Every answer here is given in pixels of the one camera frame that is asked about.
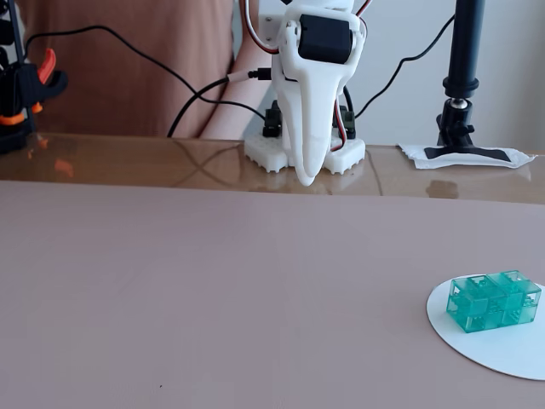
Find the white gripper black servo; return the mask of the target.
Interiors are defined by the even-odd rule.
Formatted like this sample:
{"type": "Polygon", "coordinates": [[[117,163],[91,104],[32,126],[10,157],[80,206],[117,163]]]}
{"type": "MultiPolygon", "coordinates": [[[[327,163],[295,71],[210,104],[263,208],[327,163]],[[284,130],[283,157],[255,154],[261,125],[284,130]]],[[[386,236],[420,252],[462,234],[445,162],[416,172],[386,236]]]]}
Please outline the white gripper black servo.
{"type": "Polygon", "coordinates": [[[350,8],[287,8],[278,30],[281,111],[299,182],[308,187],[330,150],[334,113],[340,144],[344,123],[339,85],[353,76],[367,25],[350,8]]]}

